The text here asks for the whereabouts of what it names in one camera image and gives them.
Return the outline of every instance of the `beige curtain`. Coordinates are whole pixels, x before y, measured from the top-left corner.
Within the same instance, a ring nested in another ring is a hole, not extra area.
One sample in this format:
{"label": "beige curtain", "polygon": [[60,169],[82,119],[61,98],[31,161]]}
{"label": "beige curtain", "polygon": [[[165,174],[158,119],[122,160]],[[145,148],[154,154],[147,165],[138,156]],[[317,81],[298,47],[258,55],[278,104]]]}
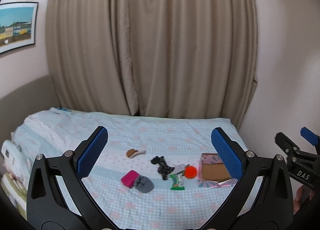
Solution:
{"label": "beige curtain", "polygon": [[69,108],[239,128],[254,93],[254,0],[49,0],[46,34]]}
{"label": "beige curtain", "polygon": [[129,0],[134,83],[145,116],[227,117],[253,86],[254,0]]}
{"label": "beige curtain", "polygon": [[48,0],[49,71],[63,107],[134,115],[128,0]]}

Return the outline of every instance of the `human hand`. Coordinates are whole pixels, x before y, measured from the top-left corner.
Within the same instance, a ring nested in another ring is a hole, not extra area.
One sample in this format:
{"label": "human hand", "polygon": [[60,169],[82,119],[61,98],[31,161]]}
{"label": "human hand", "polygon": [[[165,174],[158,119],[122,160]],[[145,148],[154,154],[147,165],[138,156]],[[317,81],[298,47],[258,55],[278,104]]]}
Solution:
{"label": "human hand", "polygon": [[[293,200],[293,214],[297,213],[301,207],[301,197],[303,195],[303,192],[304,192],[304,189],[303,189],[303,185],[302,185],[300,188],[298,188],[296,197]],[[310,194],[309,194],[310,200],[312,200],[315,193],[316,192],[314,190],[310,191]]]}

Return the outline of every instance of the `framed picture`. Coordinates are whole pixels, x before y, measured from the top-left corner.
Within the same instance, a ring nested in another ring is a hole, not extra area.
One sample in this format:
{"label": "framed picture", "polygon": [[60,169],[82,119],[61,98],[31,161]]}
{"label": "framed picture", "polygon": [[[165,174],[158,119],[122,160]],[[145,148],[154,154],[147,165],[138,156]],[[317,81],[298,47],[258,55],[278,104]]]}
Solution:
{"label": "framed picture", "polygon": [[0,4],[0,54],[36,43],[38,3]]}

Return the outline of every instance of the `gray sock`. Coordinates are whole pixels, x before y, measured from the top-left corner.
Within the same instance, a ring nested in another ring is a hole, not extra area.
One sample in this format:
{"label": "gray sock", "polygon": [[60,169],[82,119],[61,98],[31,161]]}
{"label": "gray sock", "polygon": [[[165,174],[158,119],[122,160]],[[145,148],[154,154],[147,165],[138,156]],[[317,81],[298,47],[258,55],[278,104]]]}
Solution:
{"label": "gray sock", "polygon": [[153,183],[152,181],[142,175],[139,175],[136,180],[134,181],[134,186],[137,190],[139,190],[142,193],[147,193],[153,190]]}
{"label": "gray sock", "polygon": [[186,167],[185,164],[173,165],[174,170],[169,175],[179,174],[183,172],[184,168]]}

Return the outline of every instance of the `pink sponge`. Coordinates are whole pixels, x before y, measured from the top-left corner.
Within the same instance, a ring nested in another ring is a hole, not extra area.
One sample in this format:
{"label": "pink sponge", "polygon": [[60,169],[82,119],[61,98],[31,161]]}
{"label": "pink sponge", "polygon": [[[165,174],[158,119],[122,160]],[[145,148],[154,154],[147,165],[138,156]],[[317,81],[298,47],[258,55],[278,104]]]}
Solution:
{"label": "pink sponge", "polygon": [[125,185],[128,188],[132,188],[134,185],[135,179],[139,176],[140,174],[134,170],[129,171],[126,175],[123,176],[121,179],[121,182],[123,185]]}

